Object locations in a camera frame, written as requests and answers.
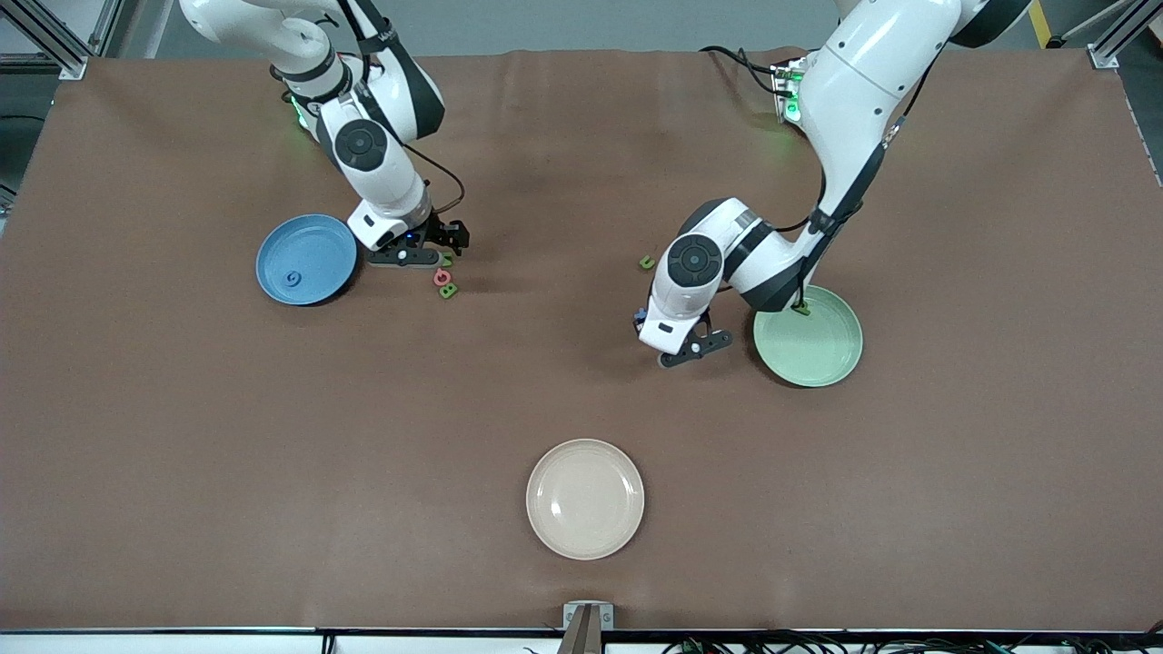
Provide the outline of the metal stand leg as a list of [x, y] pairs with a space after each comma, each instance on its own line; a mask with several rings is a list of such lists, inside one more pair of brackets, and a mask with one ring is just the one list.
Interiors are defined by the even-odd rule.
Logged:
[[1106, 28], [1127, 0], [1033, 0], [1029, 20], [1043, 49], [1084, 45]]

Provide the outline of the green plate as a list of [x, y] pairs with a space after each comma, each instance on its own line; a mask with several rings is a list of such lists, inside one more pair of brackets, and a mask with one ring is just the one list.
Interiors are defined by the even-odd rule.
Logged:
[[811, 315], [794, 311], [752, 315], [752, 346], [773, 375], [800, 388], [844, 381], [859, 364], [864, 336], [859, 318], [839, 294], [806, 286]]

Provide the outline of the blue plate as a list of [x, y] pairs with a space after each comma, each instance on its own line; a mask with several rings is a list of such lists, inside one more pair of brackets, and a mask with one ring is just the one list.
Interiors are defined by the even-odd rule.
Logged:
[[[361, 246], [347, 223], [312, 213], [279, 223], [262, 241], [254, 264], [256, 280], [274, 303], [314, 306], [349, 286], [361, 261]], [[302, 273], [295, 287], [281, 285], [284, 273]]]

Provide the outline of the aluminium frame extrusion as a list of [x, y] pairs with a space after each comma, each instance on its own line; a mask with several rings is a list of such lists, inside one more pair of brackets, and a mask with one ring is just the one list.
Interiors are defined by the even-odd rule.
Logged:
[[0, 72], [83, 79], [122, 8], [124, 0], [0, 0]]
[[1089, 61], [1094, 69], [1118, 69], [1118, 54], [1146, 31], [1163, 10], [1163, 0], [1116, 0], [1110, 10], [1114, 12], [1113, 21], [1087, 45]]

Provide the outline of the cream plate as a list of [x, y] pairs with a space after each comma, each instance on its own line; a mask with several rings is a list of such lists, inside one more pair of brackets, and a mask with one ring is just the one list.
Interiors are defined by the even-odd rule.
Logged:
[[549, 550], [598, 561], [632, 542], [645, 513], [645, 485], [626, 452], [597, 439], [552, 447], [531, 468], [526, 513]]

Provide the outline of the silver metal bracket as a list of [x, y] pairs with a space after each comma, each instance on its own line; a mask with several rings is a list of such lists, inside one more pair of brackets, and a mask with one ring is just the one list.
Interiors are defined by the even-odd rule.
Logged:
[[584, 612], [586, 606], [591, 606], [591, 623], [598, 624], [600, 630], [616, 630], [614, 605], [608, 600], [582, 599], [569, 600], [562, 609], [562, 630], [568, 630], [575, 614]]

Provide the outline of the brown table mat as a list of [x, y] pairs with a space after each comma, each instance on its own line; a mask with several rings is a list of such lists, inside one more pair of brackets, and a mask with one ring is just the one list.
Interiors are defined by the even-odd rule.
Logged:
[[[637, 266], [698, 204], [773, 223], [820, 169], [708, 54], [424, 62], [452, 269], [298, 310], [261, 241], [354, 192], [261, 61], [90, 63], [0, 239], [0, 628], [1146, 630], [1163, 619], [1163, 189], [1120, 74], [948, 51], [814, 280], [839, 385], [745, 340], [672, 370]], [[573, 561], [531, 468], [597, 439], [645, 513]]]

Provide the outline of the silver base connector box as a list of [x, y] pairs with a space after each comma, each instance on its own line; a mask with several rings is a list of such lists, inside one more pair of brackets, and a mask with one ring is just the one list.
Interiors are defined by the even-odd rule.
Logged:
[[772, 88], [776, 91], [775, 106], [777, 116], [785, 125], [800, 127], [800, 84], [809, 57], [802, 55], [770, 66]]

